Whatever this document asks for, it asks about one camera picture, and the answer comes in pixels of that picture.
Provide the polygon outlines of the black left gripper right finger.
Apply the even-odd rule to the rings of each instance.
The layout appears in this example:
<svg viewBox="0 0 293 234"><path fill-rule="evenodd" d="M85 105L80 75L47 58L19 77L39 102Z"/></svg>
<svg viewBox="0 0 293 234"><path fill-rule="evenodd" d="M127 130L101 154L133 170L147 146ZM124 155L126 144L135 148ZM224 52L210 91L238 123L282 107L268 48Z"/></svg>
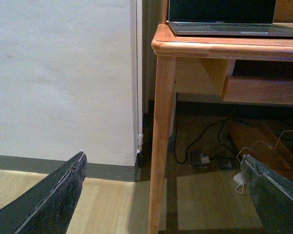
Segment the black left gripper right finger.
<svg viewBox="0 0 293 234"><path fill-rule="evenodd" d="M268 234L293 234L293 182L250 155L241 173L263 227Z"/></svg>

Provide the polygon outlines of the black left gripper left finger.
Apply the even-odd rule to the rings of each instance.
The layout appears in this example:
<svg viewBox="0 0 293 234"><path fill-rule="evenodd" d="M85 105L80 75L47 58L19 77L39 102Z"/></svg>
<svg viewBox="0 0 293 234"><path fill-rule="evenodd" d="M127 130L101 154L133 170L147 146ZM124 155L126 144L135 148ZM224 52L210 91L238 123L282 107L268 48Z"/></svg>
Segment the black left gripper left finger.
<svg viewBox="0 0 293 234"><path fill-rule="evenodd" d="M64 234L78 204L87 169L79 152L0 209L0 234Z"/></svg>

